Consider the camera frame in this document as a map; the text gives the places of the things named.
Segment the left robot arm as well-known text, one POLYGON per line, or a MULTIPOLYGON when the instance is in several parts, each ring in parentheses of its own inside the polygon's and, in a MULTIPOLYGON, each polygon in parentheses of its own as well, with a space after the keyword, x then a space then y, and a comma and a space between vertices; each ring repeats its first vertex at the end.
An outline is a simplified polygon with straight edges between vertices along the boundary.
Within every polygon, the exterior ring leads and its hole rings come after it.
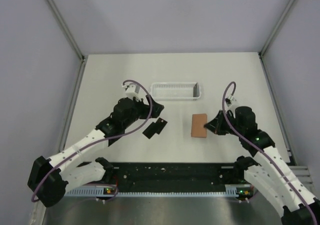
POLYGON ((146 95, 145 100, 136 95, 121 98, 110 115, 84 138, 48 158, 36 158, 27 181, 32 191, 31 201, 50 208, 75 188, 93 181, 109 183, 114 176, 113 166, 99 153, 120 138, 135 133, 136 129, 126 130, 136 121, 143 121, 139 126, 142 128, 149 119, 158 119, 165 108, 151 95, 146 95))

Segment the brown leather card holder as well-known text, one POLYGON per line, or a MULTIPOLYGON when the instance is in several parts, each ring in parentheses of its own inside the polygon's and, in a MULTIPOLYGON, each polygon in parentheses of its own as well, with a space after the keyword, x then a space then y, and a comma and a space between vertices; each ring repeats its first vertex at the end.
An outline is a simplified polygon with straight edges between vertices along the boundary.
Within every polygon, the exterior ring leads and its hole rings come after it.
POLYGON ((208 116, 206 113, 193 114, 191 120, 191 137, 206 138, 207 130, 204 125, 207 123, 208 116))

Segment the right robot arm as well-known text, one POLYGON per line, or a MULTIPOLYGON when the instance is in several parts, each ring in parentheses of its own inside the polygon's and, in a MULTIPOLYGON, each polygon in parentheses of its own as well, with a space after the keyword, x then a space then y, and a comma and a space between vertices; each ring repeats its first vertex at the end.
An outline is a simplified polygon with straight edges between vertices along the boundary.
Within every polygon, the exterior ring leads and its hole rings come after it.
POLYGON ((233 164, 233 177, 253 185, 278 212, 284 225, 318 225, 320 200, 310 192, 281 157, 275 142, 258 128, 248 106, 220 110, 204 128, 218 136, 234 135, 249 156, 233 164))

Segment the black credit card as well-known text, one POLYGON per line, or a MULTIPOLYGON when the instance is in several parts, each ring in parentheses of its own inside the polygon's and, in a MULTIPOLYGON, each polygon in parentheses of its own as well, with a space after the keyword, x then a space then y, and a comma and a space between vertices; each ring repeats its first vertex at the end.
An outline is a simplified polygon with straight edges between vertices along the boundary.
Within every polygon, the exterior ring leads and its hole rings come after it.
POLYGON ((143 132, 142 134, 148 138, 151 139, 151 137, 157 132, 157 124, 155 122, 152 122, 143 132))
POLYGON ((151 134, 160 134, 163 129, 165 128, 165 126, 167 125, 167 121, 164 120, 163 118, 158 118, 158 120, 156 122, 152 122, 151 123, 151 134))

